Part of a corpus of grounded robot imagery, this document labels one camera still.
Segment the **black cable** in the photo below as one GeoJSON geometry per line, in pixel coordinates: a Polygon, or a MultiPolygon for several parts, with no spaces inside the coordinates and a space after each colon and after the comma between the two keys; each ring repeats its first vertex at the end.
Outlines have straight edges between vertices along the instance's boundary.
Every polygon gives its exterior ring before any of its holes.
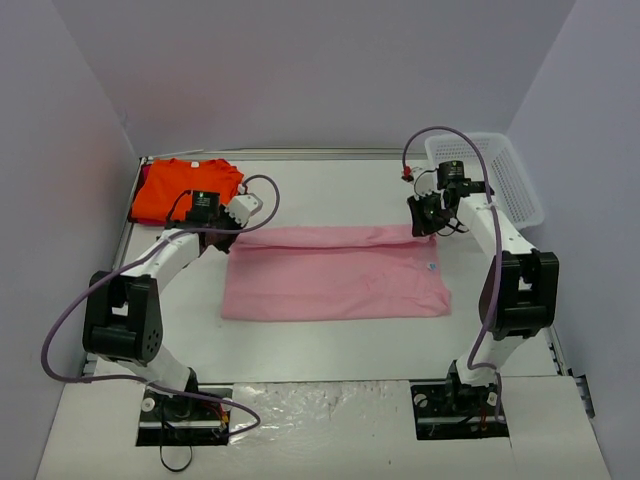
{"type": "Polygon", "coordinates": [[[167,213],[167,218],[166,218],[167,222],[171,221],[171,217],[173,216],[173,212],[175,211],[176,207],[178,206],[178,202],[180,201],[180,199],[182,197],[184,197],[185,195],[188,195],[190,193],[192,193],[191,190],[185,190],[180,195],[178,195],[178,198],[176,198],[175,201],[173,202],[173,205],[171,205],[171,209],[169,210],[169,213],[167,213]]]}
{"type": "Polygon", "coordinates": [[[171,429],[175,430],[175,427],[165,420],[164,401],[165,401],[165,398],[160,400],[160,440],[158,442],[160,446],[160,462],[162,463],[162,466],[167,470],[169,470],[170,472],[181,473],[181,472],[184,472],[187,468],[189,468],[189,465],[191,465],[191,462],[193,461],[193,447],[189,445],[189,461],[186,463],[186,465],[180,468],[170,467],[164,461],[164,457],[162,456],[162,447],[164,444],[164,429],[167,428],[168,430],[171,430],[171,429]]]}

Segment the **white table surface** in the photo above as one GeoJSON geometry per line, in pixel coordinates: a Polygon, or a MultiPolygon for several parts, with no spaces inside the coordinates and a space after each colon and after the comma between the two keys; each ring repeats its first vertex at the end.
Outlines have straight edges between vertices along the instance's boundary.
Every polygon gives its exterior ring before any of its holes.
{"type": "MultiPolygon", "coordinates": [[[[68,385],[37,480],[609,478],[573,379],[504,381],[510,438],[417,441],[403,381],[236,385],[264,425],[226,447],[196,447],[187,471],[157,447],[135,447],[143,387],[68,385]]],[[[232,428],[246,422],[232,411],[232,428]]],[[[186,449],[165,449],[180,465],[186,449]]]]}
{"type": "MultiPolygon", "coordinates": [[[[266,173],[282,203],[271,226],[409,224],[399,162],[389,160],[244,161],[247,175],[266,173]]],[[[273,193],[251,184],[265,202],[273,193]]],[[[136,225],[126,261],[148,248],[159,229],[136,225]]],[[[452,314],[439,318],[256,323],[220,318],[227,256],[209,249],[161,296],[164,344],[204,383],[442,378],[480,328],[478,298],[489,261],[470,234],[439,238],[441,272],[452,314]]],[[[100,360],[97,373],[121,367],[100,360]]],[[[514,353],[505,376],[555,375],[541,333],[514,353]]]]}
{"type": "MultiPolygon", "coordinates": [[[[409,187],[390,162],[243,162],[273,175],[283,200],[274,226],[381,225],[409,221],[409,187]]],[[[266,186],[254,185],[271,198],[266,186]]],[[[133,259],[157,230],[137,226],[133,259]]],[[[197,447],[184,479],[586,479],[609,478],[573,379],[555,375],[543,335],[504,368],[510,438],[415,439],[409,384],[439,378],[477,334],[488,261],[471,238],[440,244],[453,314],[437,319],[260,324],[219,317],[226,257],[208,252],[162,296],[165,342],[202,382],[234,382],[234,400],[263,426],[227,447],[197,447]],[[264,384],[239,382],[374,380],[264,384]]],[[[97,373],[113,371],[100,362],[97,373]]],[[[38,480],[178,478],[158,449],[135,447],[143,387],[67,385],[38,480]]],[[[232,411],[232,428],[247,422],[232,411]]],[[[167,449],[180,463],[185,449],[167,449]]]]}

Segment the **white robotic arm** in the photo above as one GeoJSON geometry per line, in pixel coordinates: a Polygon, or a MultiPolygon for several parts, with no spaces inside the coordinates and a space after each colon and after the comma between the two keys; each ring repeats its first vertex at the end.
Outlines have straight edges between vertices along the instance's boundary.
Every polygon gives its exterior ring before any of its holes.
{"type": "MultiPolygon", "coordinates": [[[[528,255],[535,251],[535,247],[516,230],[505,213],[498,207],[496,207],[496,210],[500,223],[503,251],[514,255],[528,255]]],[[[480,248],[482,248],[485,255],[493,258],[496,254],[496,235],[493,226],[493,215],[487,204],[486,196],[482,193],[473,193],[460,199],[457,219],[469,229],[469,232],[480,244],[480,248]]],[[[531,285],[521,280],[518,288],[530,290],[531,285]]],[[[473,361],[474,363],[492,364],[499,370],[516,348],[522,345],[527,338],[523,335],[514,335],[496,340],[493,335],[487,334],[482,340],[473,361]]],[[[470,347],[456,362],[460,382],[474,387],[488,386],[494,381],[495,374],[493,370],[487,367],[471,370],[467,367],[472,348],[470,347]]]]}
{"type": "MultiPolygon", "coordinates": [[[[216,198],[211,206],[207,203],[203,211],[195,213],[197,200],[194,200],[194,207],[187,217],[206,220],[202,223],[173,222],[173,228],[165,229],[139,258],[157,251],[153,256],[87,299],[83,333],[85,350],[116,362],[157,385],[178,391],[197,391],[195,372],[176,360],[162,345],[159,295],[208,246],[214,245],[228,252],[237,235],[177,234],[198,227],[241,229],[261,208],[262,201],[253,194],[237,195],[226,207],[219,206],[216,198]]],[[[92,283],[105,273],[96,273],[92,283]]]]}
{"type": "MultiPolygon", "coordinates": [[[[406,178],[414,183],[416,195],[407,202],[413,220],[413,235],[424,236],[452,227],[457,220],[469,229],[482,251],[493,260],[479,302],[482,320],[493,293],[494,275],[500,275],[496,318],[484,336],[473,364],[490,364],[500,369],[515,349],[541,328],[553,322],[558,282],[558,259],[541,253],[522,237],[509,218],[496,206],[501,233],[501,271],[495,271],[496,234],[494,218],[484,182],[464,176],[460,161],[441,163],[434,171],[418,171],[406,178]],[[436,178],[425,177],[433,174],[436,178]],[[430,190],[437,184],[437,190],[430,190]]],[[[488,387],[495,379],[491,368],[469,368],[469,348],[449,372],[463,388],[488,387]]]]}

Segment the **orange t-shirt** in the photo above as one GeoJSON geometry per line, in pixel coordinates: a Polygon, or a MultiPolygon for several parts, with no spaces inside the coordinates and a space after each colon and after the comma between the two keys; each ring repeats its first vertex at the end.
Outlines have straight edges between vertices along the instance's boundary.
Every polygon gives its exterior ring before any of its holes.
{"type": "MultiPolygon", "coordinates": [[[[238,193],[238,185],[244,175],[226,160],[206,160],[192,166],[192,162],[178,160],[155,160],[149,169],[144,185],[136,195],[131,216],[137,220],[164,222],[173,202],[185,190],[217,192],[220,203],[226,205],[238,193]]],[[[184,220],[191,208],[191,195],[184,195],[171,216],[173,220],[184,220]]]]}

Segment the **red connector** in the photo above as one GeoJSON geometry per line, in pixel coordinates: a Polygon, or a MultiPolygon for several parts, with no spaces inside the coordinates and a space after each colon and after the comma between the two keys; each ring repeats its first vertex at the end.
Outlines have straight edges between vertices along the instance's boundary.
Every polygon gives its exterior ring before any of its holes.
{"type": "Polygon", "coordinates": [[[411,167],[409,167],[409,165],[404,167],[404,170],[402,171],[402,179],[405,182],[413,182],[413,175],[411,175],[411,167]]]}

